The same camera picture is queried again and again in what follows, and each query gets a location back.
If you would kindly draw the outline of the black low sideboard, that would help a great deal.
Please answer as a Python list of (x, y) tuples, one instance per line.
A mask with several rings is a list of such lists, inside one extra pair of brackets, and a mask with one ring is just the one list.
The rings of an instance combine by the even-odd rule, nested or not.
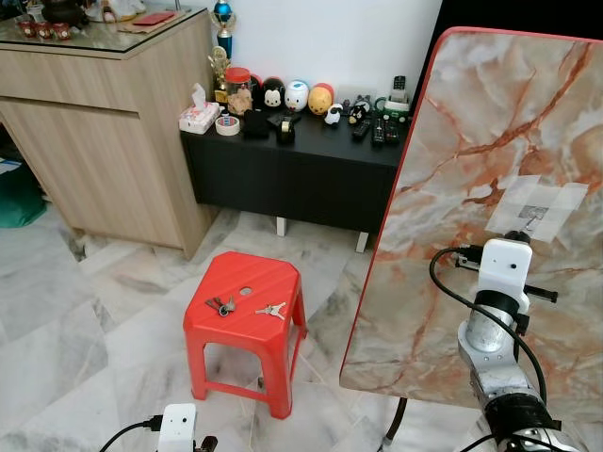
[(285, 145), (215, 130), (180, 133), (195, 199), (274, 217), (279, 234), (289, 220), (353, 230), (357, 252), (365, 252), (383, 225), (404, 146), (374, 145), (348, 125), (310, 115), (294, 129)]

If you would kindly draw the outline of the white tape roll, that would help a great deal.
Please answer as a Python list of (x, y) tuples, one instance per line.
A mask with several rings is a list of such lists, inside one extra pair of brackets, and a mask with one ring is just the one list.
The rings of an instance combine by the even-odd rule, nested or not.
[(241, 124), (241, 120), (230, 115), (219, 116), (214, 123), (216, 132), (221, 137), (236, 137), (241, 133)]

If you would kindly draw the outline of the black box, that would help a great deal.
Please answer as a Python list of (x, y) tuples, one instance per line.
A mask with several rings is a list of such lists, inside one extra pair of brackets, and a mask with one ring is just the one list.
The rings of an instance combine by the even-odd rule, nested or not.
[(242, 116), (241, 134), (245, 139), (270, 137), (275, 125), (269, 121), (270, 113), (264, 109), (247, 109)]

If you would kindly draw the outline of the white tape patch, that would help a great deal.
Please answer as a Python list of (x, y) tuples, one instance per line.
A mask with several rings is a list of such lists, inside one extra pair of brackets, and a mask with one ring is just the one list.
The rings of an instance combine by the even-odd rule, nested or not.
[(488, 217), (486, 230), (505, 234), (513, 230), (524, 232), (525, 219), (520, 218), (521, 208), (525, 205), (551, 207), (555, 215), (551, 234), (531, 237), (533, 240), (551, 242), (563, 227), (570, 214), (582, 203), (589, 187), (585, 184), (567, 184), (564, 186), (543, 185), (539, 175), (507, 176), (500, 181), (503, 197), (495, 211)]

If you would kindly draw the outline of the red plastic stool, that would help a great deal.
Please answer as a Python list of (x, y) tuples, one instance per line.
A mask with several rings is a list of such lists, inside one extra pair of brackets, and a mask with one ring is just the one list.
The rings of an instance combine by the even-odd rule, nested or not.
[[(236, 297), (236, 310), (217, 315), (204, 301)], [(259, 315), (255, 310), (287, 301), (288, 320)], [(292, 413), (292, 382), (299, 345), (305, 340), (304, 293), (301, 274), (285, 260), (241, 252), (224, 252), (208, 264), (184, 313), (184, 336), (192, 395), (206, 399), (208, 392), (244, 396), (267, 404), (276, 419)], [(263, 376), (262, 391), (208, 379), (205, 349), (221, 345), (254, 354)]]

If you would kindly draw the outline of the red-lidded clear jar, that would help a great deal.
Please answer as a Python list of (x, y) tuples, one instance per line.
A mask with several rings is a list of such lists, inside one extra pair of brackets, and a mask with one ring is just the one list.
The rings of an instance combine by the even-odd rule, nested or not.
[(230, 115), (242, 117), (253, 108), (253, 75), (241, 66), (229, 66), (224, 72), (225, 103)]

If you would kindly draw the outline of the black metal table leg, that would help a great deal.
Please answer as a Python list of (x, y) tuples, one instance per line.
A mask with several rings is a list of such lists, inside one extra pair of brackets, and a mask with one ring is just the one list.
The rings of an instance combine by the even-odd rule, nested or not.
[(408, 397), (400, 397), (398, 399), (398, 403), (395, 408), (395, 413), (393, 413), (393, 417), (391, 422), (389, 422), (389, 426), (386, 430), (386, 433), (381, 438), (381, 442), (379, 444), (378, 452), (383, 452), (385, 448), (391, 446), (393, 440), (396, 439), (397, 431), (399, 430), (400, 423), (403, 421), (403, 417), (408, 408)]

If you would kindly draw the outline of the black tape dispenser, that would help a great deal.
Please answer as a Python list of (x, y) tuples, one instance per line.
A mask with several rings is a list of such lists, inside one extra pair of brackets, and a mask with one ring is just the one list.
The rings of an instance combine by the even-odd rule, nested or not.
[(276, 141), (279, 145), (292, 145), (296, 141), (297, 116), (290, 112), (279, 113), (271, 118), (276, 126)]

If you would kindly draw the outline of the small metal adhesive hook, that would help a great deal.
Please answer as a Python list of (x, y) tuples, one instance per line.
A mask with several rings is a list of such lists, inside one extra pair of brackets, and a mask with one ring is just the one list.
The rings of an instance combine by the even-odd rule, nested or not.
[(527, 221), (524, 232), (531, 237), (551, 234), (554, 228), (555, 215), (548, 206), (525, 205), (521, 208), (520, 218)]

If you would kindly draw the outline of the light wooden cabinet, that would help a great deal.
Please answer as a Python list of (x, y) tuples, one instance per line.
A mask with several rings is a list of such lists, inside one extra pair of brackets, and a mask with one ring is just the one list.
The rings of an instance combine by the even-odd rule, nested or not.
[(216, 212), (195, 199), (178, 116), (211, 85), (211, 39), (205, 8), (68, 41), (0, 22), (0, 124), (70, 228), (197, 252)]

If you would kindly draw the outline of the dark teapot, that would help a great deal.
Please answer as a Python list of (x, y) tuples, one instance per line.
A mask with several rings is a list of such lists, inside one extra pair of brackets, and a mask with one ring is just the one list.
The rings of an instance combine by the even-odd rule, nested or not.
[(85, 12), (85, 0), (41, 0), (42, 17), (52, 24), (82, 27), (90, 22)]

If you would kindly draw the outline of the keys with black fob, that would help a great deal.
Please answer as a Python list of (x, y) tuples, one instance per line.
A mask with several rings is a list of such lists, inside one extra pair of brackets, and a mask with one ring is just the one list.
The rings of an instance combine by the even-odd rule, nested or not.
[(220, 317), (227, 317), (236, 310), (236, 297), (230, 296), (228, 298), (213, 297), (204, 301), (205, 306), (211, 307), (215, 310), (217, 315)]

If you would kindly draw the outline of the blue trophy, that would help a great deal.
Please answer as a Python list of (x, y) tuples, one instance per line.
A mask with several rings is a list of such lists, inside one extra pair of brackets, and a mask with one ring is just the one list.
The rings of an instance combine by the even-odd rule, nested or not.
[(236, 29), (236, 14), (228, 0), (216, 0), (214, 8), (214, 23), (217, 27), (216, 43), (223, 49), (225, 55), (233, 55), (233, 31)]

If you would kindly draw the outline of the white blue plush toy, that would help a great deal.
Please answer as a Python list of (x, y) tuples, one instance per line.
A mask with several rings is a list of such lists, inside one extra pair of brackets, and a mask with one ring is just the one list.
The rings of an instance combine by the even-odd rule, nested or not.
[(293, 79), (285, 86), (284, 104), (290, 112), (304, 111), (309, 99), (310, 86), (301, 79)]

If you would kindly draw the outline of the black round plush toy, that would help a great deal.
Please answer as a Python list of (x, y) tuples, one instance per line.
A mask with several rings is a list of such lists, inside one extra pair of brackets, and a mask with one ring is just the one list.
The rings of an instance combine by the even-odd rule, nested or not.
[(260, 83), (259, 90), (253, 95), (257, 109), (279, 109), (284, 106), (287, 87), (279, 77), (269, 77)]

